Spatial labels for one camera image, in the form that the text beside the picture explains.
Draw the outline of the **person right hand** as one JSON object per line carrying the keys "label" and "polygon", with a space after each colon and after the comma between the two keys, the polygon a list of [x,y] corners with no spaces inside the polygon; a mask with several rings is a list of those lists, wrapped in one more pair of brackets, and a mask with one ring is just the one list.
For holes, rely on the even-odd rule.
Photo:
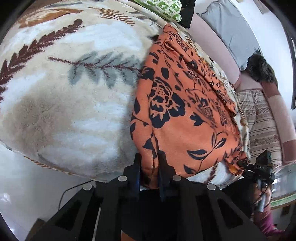
{"label": "person right hand", "polygon": [[262,201],[263,196],[265,196],[265,204],[264,207],[267,207],[271,201],[271,189],[270,186],[266,186],[264,188],[258,188],[258,184],[253,184],[253,204],[257,204],[258,202]]}

